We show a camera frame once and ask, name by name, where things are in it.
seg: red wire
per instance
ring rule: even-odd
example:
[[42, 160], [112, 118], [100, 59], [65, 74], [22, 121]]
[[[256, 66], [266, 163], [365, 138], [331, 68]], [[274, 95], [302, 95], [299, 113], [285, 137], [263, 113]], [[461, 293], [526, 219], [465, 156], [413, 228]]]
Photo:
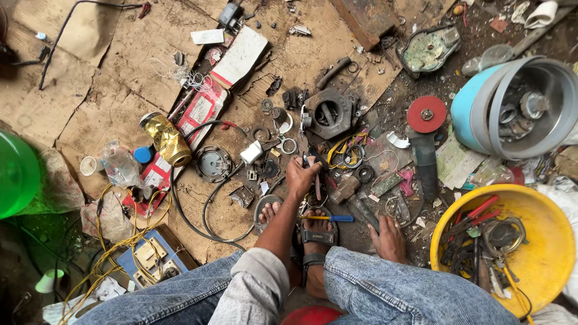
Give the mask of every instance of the red wire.
[[466, 24], [466, 7], [468, 5], [464, 2], [464, 27], [467, 27], [468, 25]]

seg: hammer head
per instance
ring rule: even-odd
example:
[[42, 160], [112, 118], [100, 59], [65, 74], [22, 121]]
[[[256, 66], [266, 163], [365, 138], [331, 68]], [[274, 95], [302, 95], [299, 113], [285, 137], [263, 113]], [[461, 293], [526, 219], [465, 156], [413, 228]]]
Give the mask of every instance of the hammer head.
[[350, 176], [345, 182], [341, 183], [329, 197], [335, 204], [340, 204], [343, 200], [355, 194], [355, 190], [358, 189], [360, 185], [361, 183], [356, 177]]

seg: yellow plastic tub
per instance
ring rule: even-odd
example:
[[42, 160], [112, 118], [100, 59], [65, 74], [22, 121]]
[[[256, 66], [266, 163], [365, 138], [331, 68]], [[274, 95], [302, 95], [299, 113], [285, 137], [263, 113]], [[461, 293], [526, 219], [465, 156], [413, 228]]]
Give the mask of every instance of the yellow plastic tub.
[[[453, 203], [433, 231], [429, 257], [432, 270], [449, 272], [449, 267], [439, 262], [447, 244], [440, 245], [439, 241], [449, 222], [455, 221], [457, 212], [472, 210], [494, 194], [500, 196], [491, 206], [502, 210], [499, 219], [519, 217], [526, 229], [529, 244], [521, 244], [507, 260], [520, 278], [518, 288], [532, 301], [532, 313], [537, 312], [562, 292], [570, 278], [576, 252], [572, 228], [564, 212], [533, 189], [514, 184], [490, 185], [473, 190]], [[513, 290], [510, 292], [512, 299], [492, 296], [517, 317], [522, 317], [527, 309], [522, 308]]]

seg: hexagonal metal part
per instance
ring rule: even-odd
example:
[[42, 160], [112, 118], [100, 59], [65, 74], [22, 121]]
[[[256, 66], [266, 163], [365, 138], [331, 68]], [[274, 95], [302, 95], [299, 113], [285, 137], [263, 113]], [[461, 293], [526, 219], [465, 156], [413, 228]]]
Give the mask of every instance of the hexagonal metal part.
[[[324, 114], [321, 105], [323, 103], [327, 104], [328, 109], [337, 113], [334, 125], [319, 123], [319, 116]], [[311, 126], [308, 129], [324, 139], [331, 139], [351, 128], [351, 114], [353, 113], [351, 101], [334, 88], [322, 90], [309, 97], [305, 101], [305, 106], [312, 112]]]

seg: green plastic container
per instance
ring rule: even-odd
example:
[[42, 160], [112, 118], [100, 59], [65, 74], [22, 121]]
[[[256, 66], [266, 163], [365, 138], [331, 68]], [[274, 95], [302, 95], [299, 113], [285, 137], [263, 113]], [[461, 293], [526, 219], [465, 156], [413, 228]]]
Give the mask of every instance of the green plastic container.
[[39, 183], [40, 169], [32, 148], [19, 137], [0, 130], [0, 219], [27, 206]]

